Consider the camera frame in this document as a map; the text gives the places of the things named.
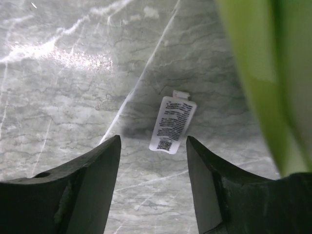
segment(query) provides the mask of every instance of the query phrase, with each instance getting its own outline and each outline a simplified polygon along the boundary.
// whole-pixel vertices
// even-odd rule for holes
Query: gray marble surface
[[[278,178],[242,93],[213,0],[0,2],[0,180],[61,165],[121,135],[105,233],[197,234],[185,141],[149,151],[164,96],[187,91],[188,130]]]

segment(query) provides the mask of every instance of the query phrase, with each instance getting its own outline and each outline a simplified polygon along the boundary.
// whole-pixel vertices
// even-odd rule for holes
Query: qr code
[[[172,142],[168,140],[160,140],[159,144],[157,145],[158,150],[166,150],[169,151],[172,146]]]

